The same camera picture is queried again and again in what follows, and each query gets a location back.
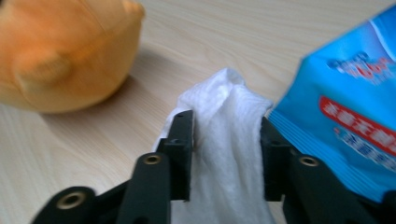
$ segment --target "wood grain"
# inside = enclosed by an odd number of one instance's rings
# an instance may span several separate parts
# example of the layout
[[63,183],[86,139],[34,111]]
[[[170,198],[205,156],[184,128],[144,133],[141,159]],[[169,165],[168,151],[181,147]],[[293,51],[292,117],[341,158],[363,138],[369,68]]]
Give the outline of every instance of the wood grain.
[[[223,67],[277,102],[302,57],[392,2],[142,0],[140,49],[111,98],[62,115],[0,105],[0,223],[29,223],[61,189],[102,193],[129,178],[177,97]],[[272,209],[284,223],[279,203]]]

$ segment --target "screw hole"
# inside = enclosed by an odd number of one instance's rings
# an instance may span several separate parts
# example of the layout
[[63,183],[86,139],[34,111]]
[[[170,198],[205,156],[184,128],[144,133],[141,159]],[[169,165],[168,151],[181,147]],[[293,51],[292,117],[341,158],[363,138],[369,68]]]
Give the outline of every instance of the screw hole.
[[301,157],[300,163],[306,166],[319,166],[319,162],[312,157]]
[[79,206],[85,201],[86,195],[81,191],[76,191],[64,195],[57,203],[56,206],[59,209],[71,209]]
[[157,155],[147,156],[145,158],[145,164],[147,164],[147,165],[154,165],[154,164],[160,163],[160,161],[161,161],[161,157],[159,157]]

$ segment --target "orange plush toy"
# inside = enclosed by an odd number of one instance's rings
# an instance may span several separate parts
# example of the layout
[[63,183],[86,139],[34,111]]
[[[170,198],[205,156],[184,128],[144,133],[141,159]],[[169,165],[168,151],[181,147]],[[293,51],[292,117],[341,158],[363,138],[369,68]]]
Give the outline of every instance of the orange plush toy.
[[0,0],[0,102],[61,113],[103,101],[127,77],[143,17],[130,0]]

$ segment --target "stuffed animal ear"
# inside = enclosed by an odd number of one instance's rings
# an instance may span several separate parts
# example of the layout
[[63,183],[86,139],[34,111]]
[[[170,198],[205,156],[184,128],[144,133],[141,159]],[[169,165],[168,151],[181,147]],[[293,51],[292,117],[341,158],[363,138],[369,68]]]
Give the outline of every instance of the stuffed animal ear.
[[127,13],[135,13],[139,18],[143,18],[145,16],[145,9],[140,3],[132,2],[130,0],[123,0],[122,3]]
[[71,70],[71,63],[62,55],[52,52],[39,59],[25,55],[24,61],[16,64],[16,80],[27,92],[41,91],[63,80]]

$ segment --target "plastic packaging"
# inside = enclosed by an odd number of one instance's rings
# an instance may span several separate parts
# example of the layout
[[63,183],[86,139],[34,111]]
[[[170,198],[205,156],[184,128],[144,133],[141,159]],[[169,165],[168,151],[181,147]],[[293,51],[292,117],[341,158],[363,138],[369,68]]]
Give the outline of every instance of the plastic packaging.
[[269,120],[375,202],[396,190],[396,6],[302,61]]

